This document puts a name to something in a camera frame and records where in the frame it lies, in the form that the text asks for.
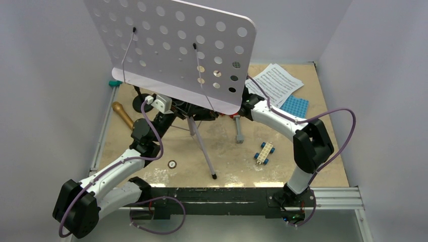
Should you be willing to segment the sheet music page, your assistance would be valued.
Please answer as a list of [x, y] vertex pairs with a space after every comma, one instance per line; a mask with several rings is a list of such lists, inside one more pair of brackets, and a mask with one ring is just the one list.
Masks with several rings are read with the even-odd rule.
[[290, 75], [278, 64], [269, 64], [261, 73], [253, 77], [270, 99], [271, 106], [280, 108], [293, 92], [303, 87], [301, 80]]

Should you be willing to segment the lavender tripod music stand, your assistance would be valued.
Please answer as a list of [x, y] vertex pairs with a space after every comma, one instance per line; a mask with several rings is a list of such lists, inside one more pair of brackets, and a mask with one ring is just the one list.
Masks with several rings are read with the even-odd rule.
[[85, 1], [126, 84], [236, 113], [256, 38], [242, 15], [184, 1]]

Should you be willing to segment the gold microphone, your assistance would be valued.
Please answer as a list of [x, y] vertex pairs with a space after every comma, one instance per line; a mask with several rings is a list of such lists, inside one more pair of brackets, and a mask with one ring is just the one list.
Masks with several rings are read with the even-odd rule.
[[117, 101], [114, 101], [111, 104], [113, 111], [124, 121], [124, 123], [128, 126], [130, 130], [134, 129], [134, 121], [130, 118], [130, 116], [125, 111], [123, 105]]

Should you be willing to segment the black microphone stand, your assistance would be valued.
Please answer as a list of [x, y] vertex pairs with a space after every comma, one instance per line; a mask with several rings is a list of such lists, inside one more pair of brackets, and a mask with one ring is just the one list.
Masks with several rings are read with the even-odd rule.
[[[133, 99], [132, 107], [133, 107], [133, 109], [136, 112], [142, 113], [141, 112], [142, 103], [145, 100], [145, 98], [148, 97], [150, 94], [148, 94], [148, 93], [141, 93], [141, 90], [140, 90], [139, 87], [137, 87], [137, 86], [133, 86], [133, 87], [134, 87], [134, 90], [137, 92], [137, 96]], [[149, 112], [151, 110], [153, 110], [153, 107], [151, 106], [151, 104], [146, 104], [144, 106], [144, 111], [145, 112]]]

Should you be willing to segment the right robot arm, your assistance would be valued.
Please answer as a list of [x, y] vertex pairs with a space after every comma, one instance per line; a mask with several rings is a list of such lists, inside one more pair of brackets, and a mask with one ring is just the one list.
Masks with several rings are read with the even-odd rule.
[[334, 147], [324, 123], [315, 119], [303, 124], [289, 121], [281, 110], [269, 109], [268, 102], [257, 94], [243, 94], [238, 114], [277, 131], [293, 143], [296, 168], [284, 185], [283, 198], [289, 205], [303, 199], [316, 170], [333, 154]]

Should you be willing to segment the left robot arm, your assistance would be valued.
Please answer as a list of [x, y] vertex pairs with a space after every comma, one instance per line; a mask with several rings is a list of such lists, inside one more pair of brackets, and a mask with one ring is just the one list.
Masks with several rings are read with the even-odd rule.
[[162, 137], [176, 118], [184, 119], [187, 113], [176, 104], [145, 100], [159, 112], [154, 120], [143, 112], [143, 118], [134, 123], [131, 134], [133, 142], [116, 160], [105, 168], [80, 181], [66, 181], [59, 192], [52, 216], [59, 222], [59, 237], [83, 238], [91, 233], [98, 222], [117, 209], [130, 205], [148, 208], [156, 215], [156, 208], [167, 201], [179, 206], [186, 214], [185, 207], [178, 199], [163, 195], [155, 196], [152, 186], [131, 174], [146, 168], [164, 154]]

